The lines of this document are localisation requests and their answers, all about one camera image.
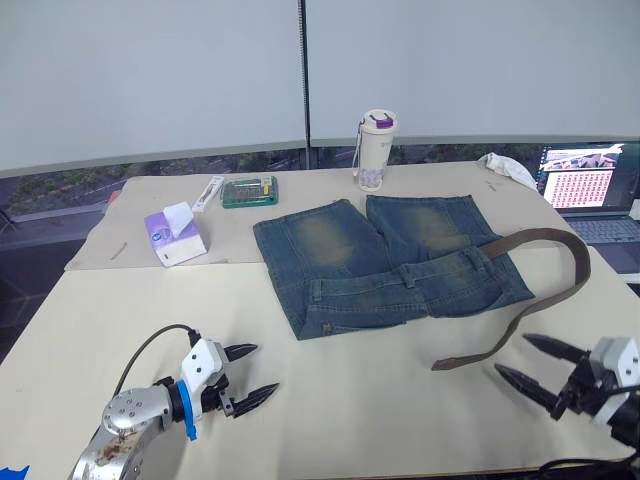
jeans pocket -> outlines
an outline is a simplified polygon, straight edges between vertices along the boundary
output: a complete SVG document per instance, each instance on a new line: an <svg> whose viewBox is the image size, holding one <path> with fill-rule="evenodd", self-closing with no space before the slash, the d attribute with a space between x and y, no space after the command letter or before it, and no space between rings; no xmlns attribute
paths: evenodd
<svg viewBox="0 0 640 480"><path fill-rule="evenodd" d="M430 313L434 317L466 317L499 308L510 303L511 292L503 288L500 272L450 295L431 300Z"/></svg>

table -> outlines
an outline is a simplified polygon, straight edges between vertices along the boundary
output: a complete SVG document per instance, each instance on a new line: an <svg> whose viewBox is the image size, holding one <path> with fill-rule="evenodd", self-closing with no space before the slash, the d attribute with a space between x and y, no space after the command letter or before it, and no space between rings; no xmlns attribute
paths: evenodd
<svg viewBox="0 0 640 480"><path fill-rule="evenodd" d="M232 174L225 179L251 175ZM218 194L204 213L196 214L196 224L209 252L185 265L261 262L252 227L262 220L319 207L340 198L349 199L364 211L366 194L353 183L351 169L274 175L280 189L278 205L225 210ZM131 178L66 269L160 266L147 239L144 217L181 201L192 204L210 179L211 175ZM382 189L376 194L400 197L471 194L494 231L501 235L527 227L571 230L537 192L478 162L389 167Z"/></svg>
<svg viewBox="0 0 640 480"><path fill-rule="evenodd" d="M640 302L590 252L586 286L525 319L518 334L546 333L584 348L603 335L638 336ZM520 248L511 256L536 295L572 282L566 249ZM585 416L569 412L555 422L506 385L494 361L553 391L572 368L519 335L481 364L429 370L435 359L485 351L520 308L298 342L264 264L69 271L0 367L0 465L30 464L28 480L66 478L129 356L157 328L177 321L226 345L260 345L229 371L237 397L281 385L244 417L208 415L197 442L187 445L183 425L174 425L150 449L147 478L417 475L628 455ZM187 351L184 333L164 335L126 385L177 375Z"/></svg>

denim shorts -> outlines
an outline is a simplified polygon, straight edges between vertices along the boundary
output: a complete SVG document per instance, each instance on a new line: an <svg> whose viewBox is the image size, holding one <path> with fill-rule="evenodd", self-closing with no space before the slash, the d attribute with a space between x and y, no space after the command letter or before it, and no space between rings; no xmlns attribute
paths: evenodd
<svg viewBox="0 0 640 480"><path fill-rule="evenodd" d="M461 317L533 294L471 196L367 197L258 223L258 247L299 340Z"/></svg>

laptop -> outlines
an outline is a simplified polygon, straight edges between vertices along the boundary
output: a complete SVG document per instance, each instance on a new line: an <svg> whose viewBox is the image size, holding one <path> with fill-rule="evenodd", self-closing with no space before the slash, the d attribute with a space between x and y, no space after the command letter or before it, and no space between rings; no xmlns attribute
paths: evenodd
<svg viewBox="0 0 640 480"><path fill-rule="evenodd" d="M618 273L640 272L640 224L629 216L640 143L546 146L538 191Z"/></svg>

